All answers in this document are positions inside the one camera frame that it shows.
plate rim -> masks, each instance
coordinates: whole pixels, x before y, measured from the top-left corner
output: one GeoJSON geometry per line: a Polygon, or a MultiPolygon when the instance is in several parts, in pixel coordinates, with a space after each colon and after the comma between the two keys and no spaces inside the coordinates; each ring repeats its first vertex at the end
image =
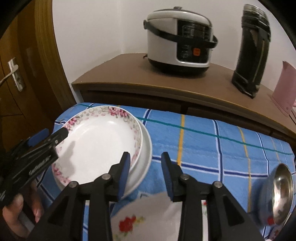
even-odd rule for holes
{"type": "Polygon", "coordinates": [[[146,166],[146,168],[144,169],[141,177],[137,180],[137,182],[132,186],[131,190],[127,193],[124,193],[124,196],[122,197],[125,198],[127,197],[128,195],[130,195],[134,190],[136,190],[138,188],[138,186],[141,184],[141,182],[144,180],[144,178],[146,177],[148,171],[149,171],[149,168],[151,166],[151,162],[152,162],[152,154],[153,154],[153,149],[152,149],[152,140],[151,140],[151,137],[150,137],[150,134],[146,128],[146,126],[139,120],[139,123],[140,123],[140,126],[141,128],[143,127],[144,131],[147,133],[147,136],[148,136],[148,141],[149,141],[149,147],[150,147],[150,153],[149,153],[149,159],[148,159],[148,164],[146,166]]]}
{"type": "MultiPolygon", "coordinates": [[[[100,107],[100,108],[102,108],[102,107],[115,107],[115,108],[122,109],[122,110],[126,111],[128,114],[130,114],[130,115],[136,120],[136,123],[137,123],[138,126],[140,127],[139,129],[140,129],[141,143],[140,143],[139,155],[137,156],[137,158],[136,158],[135,162],[133,163],[133,165],[130,167],[130,169],[129,169],[129,173],[130,173],[130,172],[134,169],[134,167],[136,166],[136,163],[137,163],[138,160],[139,160],[139,157],[140,157],[140,155],[141,155],[141,151],[142,151],[142,147],[143,147],[143,132],[142,132],[142,128],[141,128],[141,126],[140,126],[140,120],[139,120],[138,118],[136,118],[132,113],[130,113],[129,111],[127,111],[127,110],[125,110],[124,108],[121,108],[121,107],[119,107],[119,106],[114,106],[114,105],[98,105],[98,106],[94,106],[94,107],[91,107],[91,108],[87,108],[87,109],[85,109],[85,110],[82,110],[82,111],[76,113],[76,114],[73,115],[70,119],[68,119],[68,120],[65,122],[65,124],[63,124],[62,127],[65,127],[65,126],[67,125],[67,123],[68,123],[71,119],[75,118],[75,117],[76,117],[77,115],[79,115],[80,113],[84,113],[84,111],[86,111],[86,110],[91,110],[91,109],[98,108],[98,107],[100,107]]],[[[66,187],[67,185],[65,185],[65,183],[61,182],[61,181],[58,179],[58,177],[55,175],[55,172],[54,172],[54,164],[56,163],[56,161],[55,161],[53,164],[51,164],[52,174],[53,174],[55,180],[58,180],[58,181],[60,182],[61,185],[63,185],[64,187],[66,187]]]]}

orange button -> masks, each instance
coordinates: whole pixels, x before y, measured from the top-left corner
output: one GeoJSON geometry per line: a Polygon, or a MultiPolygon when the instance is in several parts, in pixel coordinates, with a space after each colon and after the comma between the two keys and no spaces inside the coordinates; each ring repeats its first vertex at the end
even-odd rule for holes
{"type": "Polygon", "coordinates": [[[193,49],[193,55],[194,56],[200,56],[200,49],[199,48],[194,48],[193,49]]]}

rice cooker handle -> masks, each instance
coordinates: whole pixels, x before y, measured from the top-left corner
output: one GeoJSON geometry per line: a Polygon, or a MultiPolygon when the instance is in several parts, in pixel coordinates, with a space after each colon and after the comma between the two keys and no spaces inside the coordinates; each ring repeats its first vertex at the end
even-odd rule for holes
{"type": "Polygon", "coordinates": [[[198,47],[213,49],[218,44],[218,39],[215,36],[213,36],[212,41],[206,41],[200,37],[187,38],[180,35],[174,35],[154,27],[152,24],[150,24],[146,20],[144,20],[144,29],[148,29],[150,32],[152,32],[156,36],[159,36],[163,39],[176,42],[182,45],[198,46],[198,47]]]}

pink container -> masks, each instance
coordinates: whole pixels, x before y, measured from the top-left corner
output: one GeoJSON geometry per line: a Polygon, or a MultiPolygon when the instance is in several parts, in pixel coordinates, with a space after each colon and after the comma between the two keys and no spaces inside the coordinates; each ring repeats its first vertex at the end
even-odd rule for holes
{"type": "Polygon", "coordinates": [[[285,116],[296,107],[296,69],[286,61],[271,99],[285,116]]]}

white bowl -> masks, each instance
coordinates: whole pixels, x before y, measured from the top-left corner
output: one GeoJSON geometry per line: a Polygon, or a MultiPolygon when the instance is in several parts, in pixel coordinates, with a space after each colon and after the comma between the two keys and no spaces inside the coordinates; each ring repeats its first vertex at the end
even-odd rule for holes
{"type": "Polygon", "coordinates": [[[97,106],[73,116],[63,127],[68,137],[57,145],[58,160],[52,164],[55,180],[67,186],[94,181],[118,163],[124,151],[131,155],[131,172],[143,143],[138,120],[116,106],[97,106]]]}

